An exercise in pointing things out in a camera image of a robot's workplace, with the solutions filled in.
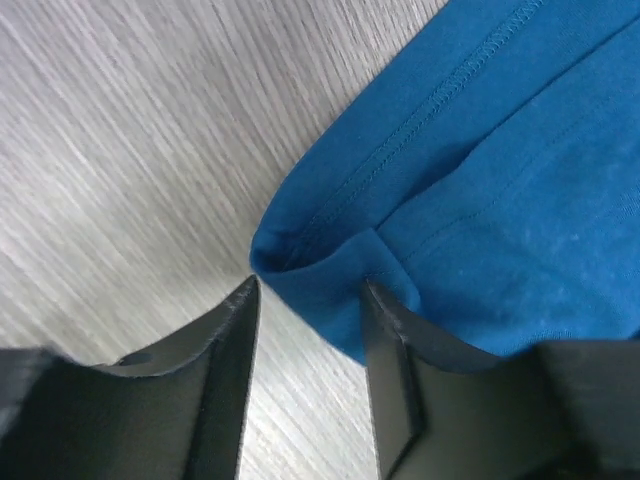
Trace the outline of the blue t shirt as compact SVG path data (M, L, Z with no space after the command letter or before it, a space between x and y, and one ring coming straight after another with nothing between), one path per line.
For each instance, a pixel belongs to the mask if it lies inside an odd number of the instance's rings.
M639 5L451 1L297 163L254 271L362 361L368 280L498 355L639 333Z

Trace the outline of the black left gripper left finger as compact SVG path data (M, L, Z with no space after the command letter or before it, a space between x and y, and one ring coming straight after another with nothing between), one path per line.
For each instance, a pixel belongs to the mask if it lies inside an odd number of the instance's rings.
M247 278L218 306L112 365L1 352L5 479L233 479L260 311Z

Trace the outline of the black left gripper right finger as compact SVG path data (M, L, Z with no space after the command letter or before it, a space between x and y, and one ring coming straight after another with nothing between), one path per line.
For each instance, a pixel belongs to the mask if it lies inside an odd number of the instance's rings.
M381 478L638 477L637 341L551 341L501 358L372 282L361 324Z

